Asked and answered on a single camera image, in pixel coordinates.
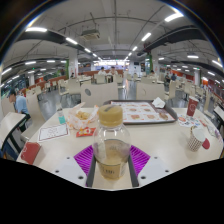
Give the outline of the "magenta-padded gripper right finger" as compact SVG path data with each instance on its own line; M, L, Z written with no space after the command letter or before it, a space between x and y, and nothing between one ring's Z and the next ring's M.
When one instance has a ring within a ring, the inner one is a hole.
M133 187L142 187L172 173L158 156L150 156L136 146L131 146L128 158Z

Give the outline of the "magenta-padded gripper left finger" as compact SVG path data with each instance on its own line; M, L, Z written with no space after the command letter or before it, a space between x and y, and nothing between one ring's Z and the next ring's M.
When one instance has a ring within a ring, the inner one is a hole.
M91 187L94 181L96 160L92 146L88 146L75 156L66 157L53 173L81 187Z

